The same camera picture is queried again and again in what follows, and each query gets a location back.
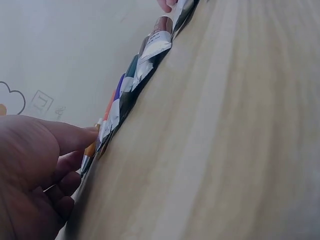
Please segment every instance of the cloud drawing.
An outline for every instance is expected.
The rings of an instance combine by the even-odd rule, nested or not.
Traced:
[[[0,116],[19,115],[25,107],[25,96],[20,91],[11,90],[4,81],[0,81]]]

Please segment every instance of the orange shape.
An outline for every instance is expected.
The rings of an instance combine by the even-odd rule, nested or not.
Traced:
[[[0,104],[0,116],[7,115],[7,108],[5,105]]]

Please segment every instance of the hand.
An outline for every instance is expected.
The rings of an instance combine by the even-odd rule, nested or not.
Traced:
[[[171,12],[171,7],[175,5],[178,0],[157,0],[160,7],[163,9],[163,11],[165,11],[166,13],[170,13]]]
[[[95,128],[0,117],[0,239],[55,239],[74,207],[75,171],[97,135]]]

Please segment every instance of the wooden table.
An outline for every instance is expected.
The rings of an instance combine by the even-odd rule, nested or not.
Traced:
[[[65,239],[319,238],[320,1],[201,0]]]

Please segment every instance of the finger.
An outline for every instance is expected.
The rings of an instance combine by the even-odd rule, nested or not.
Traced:
[[[96,128],[85,129],[63,122],[44,120],[40,120],[40,123],[55,137],[60,148],[60,156],[83,150],[98,137],[98,130]]]
[[[81,178],[78,173],[70,172],[58,184],[50,187],[45,194],[53,205],[59,202],[64,196],[71,196],[80,186]]]
[[[166,0],[166,4],[168,6],[174,6],[177,2],[178,0]]]
[[[157,0],[160,7],[163,9],[163,11],[165,11],[166,13],[170,13],[171,12],[171,7],[169,7],[166,3],[166,0]]]
[[[64,196],[54,205],[55,211],[62,218],[63,225],[68,221],[74,206],[75,201],[69,196]]]
[[[54,173],[45,179],[41,187],[43,190],[60,182],[68,173],[75,172],[81,167],[84,151],[74,151],[61,156],[58,160]]]
[[[79,173],[73,171],[65,176],[58,184],[60,190],[65,196],[71,196],[75,193],[81,184],[81,177]]]

